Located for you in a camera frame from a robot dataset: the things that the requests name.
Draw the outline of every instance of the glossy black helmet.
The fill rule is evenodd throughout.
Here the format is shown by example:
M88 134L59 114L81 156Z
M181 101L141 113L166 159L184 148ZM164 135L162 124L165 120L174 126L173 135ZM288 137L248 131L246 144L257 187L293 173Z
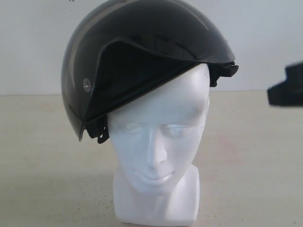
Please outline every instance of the glossy black helmet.
M207 63L211 87L238 70L220 31L182 0L108 0L78 25L62 64L62 98L74 131L102 143L107 114Z

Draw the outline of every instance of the white backdrop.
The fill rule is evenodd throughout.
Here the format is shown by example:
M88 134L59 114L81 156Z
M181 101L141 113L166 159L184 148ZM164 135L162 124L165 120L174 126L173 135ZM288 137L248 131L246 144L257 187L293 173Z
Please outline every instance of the white backdrop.
M60 94L65 46L104 0L1 0L0 95ZM264 90L303 60L303 0L187 0L231 45L239 72L216 91Z

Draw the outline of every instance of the silver rivet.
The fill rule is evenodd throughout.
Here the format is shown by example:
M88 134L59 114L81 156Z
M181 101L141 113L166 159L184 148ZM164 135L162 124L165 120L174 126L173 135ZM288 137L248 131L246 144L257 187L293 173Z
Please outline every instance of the silver rivet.
M83 88L86 92L90 92L91 91L91 83L90 80L85 78L83 81Z

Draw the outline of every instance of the table surface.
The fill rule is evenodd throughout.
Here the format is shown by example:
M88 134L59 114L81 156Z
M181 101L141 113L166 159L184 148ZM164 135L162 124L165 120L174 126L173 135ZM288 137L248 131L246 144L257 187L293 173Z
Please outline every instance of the table surface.
M3 96L0 107L0 227L133 226L115 218L110 141L78 142L60 96ZM303 226L303 109L212 92L194 165L195 227Z

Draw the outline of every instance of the mannequin face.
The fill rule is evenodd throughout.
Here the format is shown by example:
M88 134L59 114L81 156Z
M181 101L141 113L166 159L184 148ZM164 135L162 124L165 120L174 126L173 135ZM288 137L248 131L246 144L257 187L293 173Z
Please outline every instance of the mannequin face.
M120 167L138 192L170 193L190 167L205 126L209 83L201 64L108 115Z

